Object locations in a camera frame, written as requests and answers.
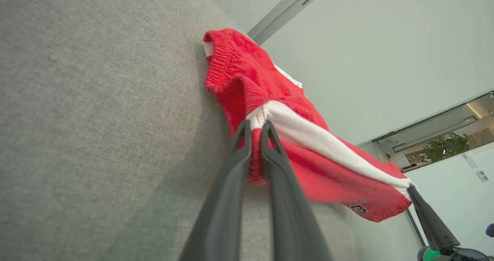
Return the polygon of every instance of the white fabric trim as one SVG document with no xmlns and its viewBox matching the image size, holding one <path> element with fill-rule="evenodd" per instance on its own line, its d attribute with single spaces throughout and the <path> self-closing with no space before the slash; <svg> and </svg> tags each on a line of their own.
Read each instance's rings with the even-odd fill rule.
<svg viewBox="0 0 494 261">
<path fill-rule="evenodd" d="M 213 42 L 205 42 L 203 41 L 204 52 L 206 53 L 206 57 L 210 57 L 215 52 L 215 45 Z M 287 72 L 283 71 L 280 67 L 275 65 L 275 68 L 280 72 L 283 76 L 289 79 L 294 85 L 302 88 L 302 83 L 292 78 Z"/>
<path fill-rule="evenodd" d="M 262 128 L 270 120 L 280 138 L 297 146 L 317 152 L 358 174 L 395 187 L 410 200 L 408 189 L 414 185 L 409 178 L 396 178 L 376 168 L 353 152 L 333 134 L 309 122 L 279 101 L 269 101 L 247 115 L 251 129 Z"/>
</svg>

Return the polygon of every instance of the number 3 logo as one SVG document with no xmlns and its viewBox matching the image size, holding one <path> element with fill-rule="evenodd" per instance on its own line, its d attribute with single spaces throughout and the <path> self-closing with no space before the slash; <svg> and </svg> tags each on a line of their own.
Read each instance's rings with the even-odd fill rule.
<svg viewBox="0 0 494 261">
<path fill-rule="evenodd" d="M 364 214 L 367 212 L 367 209 L 365 209 L 362 205 L 352 205 L 352 206 L 350 206 L 350 208 L 354 212 L 361 212 L 361 213 L 364 213 Z"/>
</svg>

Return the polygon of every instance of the green plant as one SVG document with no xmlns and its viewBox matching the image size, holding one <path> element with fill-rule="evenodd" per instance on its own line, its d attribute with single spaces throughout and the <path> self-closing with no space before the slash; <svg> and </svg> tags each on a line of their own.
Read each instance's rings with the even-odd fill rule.
<svg viewBox="0 0 494 261">
<path fill-rule="evenodd" d="M 461 154 L 472 148 L 466 133 L 460 136 L 454 132 L 450 132 L 449 135 L 449 138 L 441 136 L 429 142 L 429 145 L 424 147 L 424 153 L 427 154 L 427 159 L 431 159 L 434 163 Z"/>
</svg>

